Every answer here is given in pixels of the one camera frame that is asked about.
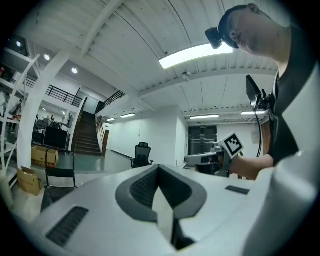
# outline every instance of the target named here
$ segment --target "person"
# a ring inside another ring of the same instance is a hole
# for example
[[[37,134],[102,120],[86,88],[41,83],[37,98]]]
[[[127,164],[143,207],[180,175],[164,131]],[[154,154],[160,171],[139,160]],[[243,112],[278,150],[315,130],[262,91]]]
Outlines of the person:
[[[292,19],[289,27],[283,27],[253,3],[227,10],[218,31],[227,45],[251,55],[271,58],[278,66],[272,90],[275,104],[269,110],[269,151],[259,158],[237,156],[229,169],[231,173],[255,180],[261,170],[299,151],[283,113],[302,90],[317,59],[306,34]]]

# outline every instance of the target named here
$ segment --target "glass door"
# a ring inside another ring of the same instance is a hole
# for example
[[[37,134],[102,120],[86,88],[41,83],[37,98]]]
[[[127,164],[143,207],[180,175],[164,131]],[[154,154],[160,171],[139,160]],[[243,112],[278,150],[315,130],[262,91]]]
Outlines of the glass door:
[[[217,142],[217,126],[189,127],[188,155],[206,153]]]

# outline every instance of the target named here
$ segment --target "staircase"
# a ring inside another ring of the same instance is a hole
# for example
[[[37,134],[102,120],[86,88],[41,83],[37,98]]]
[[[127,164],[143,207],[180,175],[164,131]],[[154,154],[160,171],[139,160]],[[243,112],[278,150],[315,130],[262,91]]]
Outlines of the staircase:
[[[83,111],[80,123],[75,141],[75,153],[101,157],[95,115]]]

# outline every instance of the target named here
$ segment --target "cable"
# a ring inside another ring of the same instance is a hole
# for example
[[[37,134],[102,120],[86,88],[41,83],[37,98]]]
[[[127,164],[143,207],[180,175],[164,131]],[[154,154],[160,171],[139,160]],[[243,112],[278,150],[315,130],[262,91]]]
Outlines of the cable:
[[[262,148],[262,137],[261,137],[261,127],[260,127],[260,122],[259,122],[259,118],[257,116],[256,110],[254,110],[254,115],[256,118],[256,121],[258,123],[258,127],[259,127],[259,135],[260,135],[260,140],[259,140],[259,148],[258,148],[258,153],[256,154],[256,157],[260,157],[260,153],[261,153],[261,148]]]

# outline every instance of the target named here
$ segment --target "black vent grille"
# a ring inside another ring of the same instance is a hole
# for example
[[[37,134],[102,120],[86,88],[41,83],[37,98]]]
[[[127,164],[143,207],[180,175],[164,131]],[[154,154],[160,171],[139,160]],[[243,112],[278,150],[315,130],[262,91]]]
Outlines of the black vent grille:
[[[132,197],[150,209],[152,209],[155,193],[158,188],[157,176],[158,170],[154,170],[137,180],[130,188]]]
[[[88,209],[75,206],[59,221],[46,237],[58,246],[65,246],[88,211]]]

